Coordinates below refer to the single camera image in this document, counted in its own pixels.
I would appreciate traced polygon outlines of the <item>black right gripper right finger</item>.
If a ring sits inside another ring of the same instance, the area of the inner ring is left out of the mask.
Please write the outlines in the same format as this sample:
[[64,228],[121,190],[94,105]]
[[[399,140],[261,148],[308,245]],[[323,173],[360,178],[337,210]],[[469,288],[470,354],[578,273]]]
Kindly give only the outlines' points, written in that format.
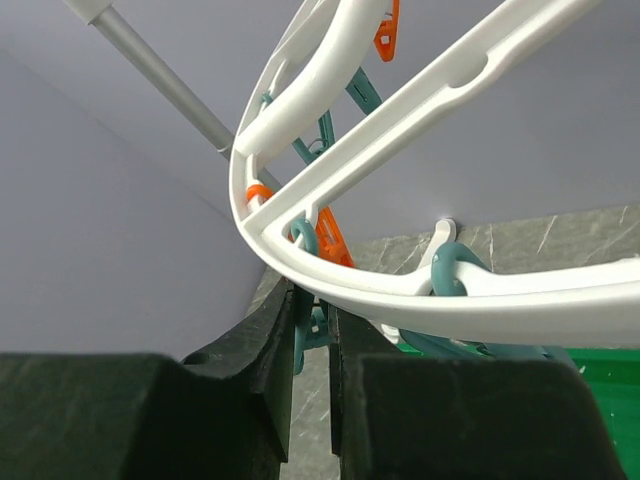
[[622,479],[580,374],[547,360],[409,355],[329,311],[331,440],[344,479]]

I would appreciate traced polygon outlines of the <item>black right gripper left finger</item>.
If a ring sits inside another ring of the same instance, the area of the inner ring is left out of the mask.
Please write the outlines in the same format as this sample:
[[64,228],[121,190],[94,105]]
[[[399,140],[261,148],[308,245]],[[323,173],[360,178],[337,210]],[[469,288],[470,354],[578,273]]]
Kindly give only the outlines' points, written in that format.
[[5,479],[275,479],[288,459],[295,294],[159,354],[1,357]]

